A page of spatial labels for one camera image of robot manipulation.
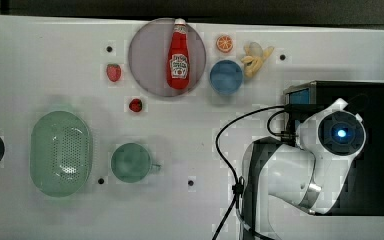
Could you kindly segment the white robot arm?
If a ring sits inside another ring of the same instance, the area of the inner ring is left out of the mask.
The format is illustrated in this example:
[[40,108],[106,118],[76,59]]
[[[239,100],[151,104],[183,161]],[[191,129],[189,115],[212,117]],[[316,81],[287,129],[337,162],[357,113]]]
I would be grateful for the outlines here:
[[341,98],[299,124],[292,146],[271,136],[253,141],[241,166],[239,240],[281,240],[269,222],[271,196],[306,214],[325,214],[339,199],[367,134]]

